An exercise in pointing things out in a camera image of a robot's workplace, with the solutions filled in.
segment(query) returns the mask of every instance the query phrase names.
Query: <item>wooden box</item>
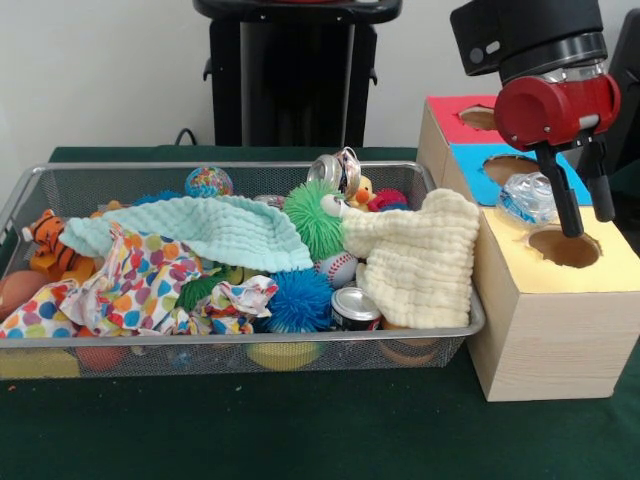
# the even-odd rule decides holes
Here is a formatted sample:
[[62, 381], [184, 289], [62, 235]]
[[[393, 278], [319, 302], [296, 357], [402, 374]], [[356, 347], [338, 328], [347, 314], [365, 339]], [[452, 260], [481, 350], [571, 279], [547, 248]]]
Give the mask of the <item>wooden box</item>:
[[[487, 97], [466, 98], [467, 106], [481, 103], [492, 106]], [[530, 165], [487, 173], [478, 158], [511, 148], [497, 132], [463, 124], [456, 112], [464, 104], [427, 101], [418, 160], [438, 186], [495, 205], [500, 175]], [[481, 208], [474, 282], [487, 325], [468, 345], [489, 401], [611, 396], [640, 333], [640, 260], [613, 224], [595, 219], [588, 191], [563, 166], [584, 205], [582, 239], [566, 239], [559, 227], [530, 237], [495, 207]], [[474, 183], [484, 174], [495, 184]]]

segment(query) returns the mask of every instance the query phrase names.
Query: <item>plastic bottle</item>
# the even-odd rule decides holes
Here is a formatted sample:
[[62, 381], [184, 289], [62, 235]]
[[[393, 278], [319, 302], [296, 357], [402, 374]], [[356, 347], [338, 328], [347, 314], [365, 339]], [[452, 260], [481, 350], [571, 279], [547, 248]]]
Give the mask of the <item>plastic bottle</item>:
[[547, 225], [558, 216], [549, 179], [540, 172], [512, 175], [502, 187], [498, 207], [526, 228]]

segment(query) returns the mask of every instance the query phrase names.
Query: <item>yellow duck toy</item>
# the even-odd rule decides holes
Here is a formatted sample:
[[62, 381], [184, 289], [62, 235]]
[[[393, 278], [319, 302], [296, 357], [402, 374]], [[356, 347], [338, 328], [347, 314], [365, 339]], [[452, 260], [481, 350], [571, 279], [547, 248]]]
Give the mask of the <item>yellow duck toy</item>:
[[363, 212], [368, 212], [369, 207], [367, 207], [367, 203], [374, 198], [376, 198], [376, 195], [373, 193], [371, 180], [363, 175], [360, 177], [360, 186], [358, 187], [358, 191], [353, 197], [347, 199], [347, 202], [353, 208], [357, 208]]

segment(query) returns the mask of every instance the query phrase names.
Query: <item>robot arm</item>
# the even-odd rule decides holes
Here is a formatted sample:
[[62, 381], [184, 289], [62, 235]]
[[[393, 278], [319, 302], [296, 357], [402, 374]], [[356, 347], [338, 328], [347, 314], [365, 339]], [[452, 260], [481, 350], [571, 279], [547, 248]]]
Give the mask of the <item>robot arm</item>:
[[556, 154], [584, 146], [596, 215], [613, 219], [600, 134], [615, 121], [620, 91], [602, 62], [607, 49], [597, 0], [473, 0], [451, 14], [468, 75], [499, 72], [495, 120], [504, 140], [535, 151], [565, 235], [583, 233], [575, 193]]

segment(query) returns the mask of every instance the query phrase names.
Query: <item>green tablecloth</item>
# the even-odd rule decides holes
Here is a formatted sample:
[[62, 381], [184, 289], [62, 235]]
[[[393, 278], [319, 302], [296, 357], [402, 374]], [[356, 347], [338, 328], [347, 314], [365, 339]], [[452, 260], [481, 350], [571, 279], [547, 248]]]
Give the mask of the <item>green tablecloth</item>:
[[[59, 149], [52, 158], [218, 153], [316, 151]], [[588, 401], [488, 404], [466, 348], [445, 369], [1, 382], [0, 445], [2, 480], [638, 479], [640, 351], [612, 399]]]

